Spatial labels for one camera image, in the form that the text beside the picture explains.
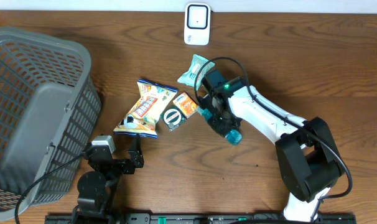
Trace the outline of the blue mouthwash bottle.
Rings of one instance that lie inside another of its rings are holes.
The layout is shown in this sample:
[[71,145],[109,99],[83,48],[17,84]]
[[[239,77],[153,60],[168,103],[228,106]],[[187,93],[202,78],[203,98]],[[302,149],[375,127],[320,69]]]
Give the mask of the blue mouthwash bottle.
[[215,108],[199,107],[197,111],[204,117],[212,130],[225,138],[230,144],[236,146],[241,142],[242,135],[239,132],[240,118],[231,117],[230,115],[224,118]]

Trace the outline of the yellow snack bag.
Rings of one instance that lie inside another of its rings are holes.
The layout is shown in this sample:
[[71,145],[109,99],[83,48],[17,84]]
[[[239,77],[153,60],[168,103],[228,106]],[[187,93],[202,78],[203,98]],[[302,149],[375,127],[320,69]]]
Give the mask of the yellow snack bag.
[[138,79],[137,85],[140,98],[113,129],[113,133],[157,139],[156,124],[179,90],[144,79]]

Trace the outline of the small orange box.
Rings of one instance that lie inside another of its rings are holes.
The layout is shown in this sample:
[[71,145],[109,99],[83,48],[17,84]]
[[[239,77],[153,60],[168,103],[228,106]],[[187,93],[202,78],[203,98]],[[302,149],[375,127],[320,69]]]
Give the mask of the small orange box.
[[181,93],[172,102],[186,118],[197,112],[198,105],[186,92]]

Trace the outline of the small green box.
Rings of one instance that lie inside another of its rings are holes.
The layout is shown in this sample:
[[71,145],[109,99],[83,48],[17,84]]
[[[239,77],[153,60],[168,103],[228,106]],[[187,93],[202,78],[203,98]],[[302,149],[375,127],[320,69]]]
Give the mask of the small green box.
[[176,106],[167,108],[162,114],[161,118],[169,131],[173,131],[180,125],[184,124],[187,120],[183,112]]

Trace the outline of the teal tissue packet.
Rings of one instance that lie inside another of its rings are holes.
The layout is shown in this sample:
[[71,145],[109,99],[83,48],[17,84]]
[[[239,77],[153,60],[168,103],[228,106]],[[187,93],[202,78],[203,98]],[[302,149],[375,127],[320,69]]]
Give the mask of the teal tissue packet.
[[190,64],[190,68],[179,77],[177,82],[194,87],[196,80],[196,90],[198,90],[200,88],[201,80],[204,77],[204,75],[215,66],[213,62],[210,62],[206,64],[206,66],[203,69],[201,69],[206,62],[208,62],[208,59],[200,55],[194,54]]

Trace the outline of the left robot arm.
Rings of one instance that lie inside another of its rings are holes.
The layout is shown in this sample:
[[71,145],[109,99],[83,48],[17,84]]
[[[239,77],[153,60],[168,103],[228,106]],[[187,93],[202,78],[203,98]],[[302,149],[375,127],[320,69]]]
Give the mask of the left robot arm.
[[121,223],[124,218],[111,211],[113,198],[122,175],[134,174],[144,166],[141,138],[135,135],[129,157],[114,159],[116,150],[111,136],[97,136],[83,151],[83,158],[93,169],[83,174],[77,184],[78,205],[73,209],[71,223]]

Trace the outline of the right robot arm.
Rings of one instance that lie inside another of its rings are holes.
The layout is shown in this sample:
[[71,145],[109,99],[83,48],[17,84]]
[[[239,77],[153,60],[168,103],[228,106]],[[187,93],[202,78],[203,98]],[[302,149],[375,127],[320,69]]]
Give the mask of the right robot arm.
[[198,98],[200,111],[216,133],[237,145],[241,121],[246,121],[275,145],[282,181],[290,192],[285,220],[315,222],[320,204],[330,199],[329,191],[342,175],[348,177],[348,188],[334,197],[350,193],[350,171],[323,119],[308,121],[288,113],[241,77],[228,81],[208,74],[201,83],[207,95]]

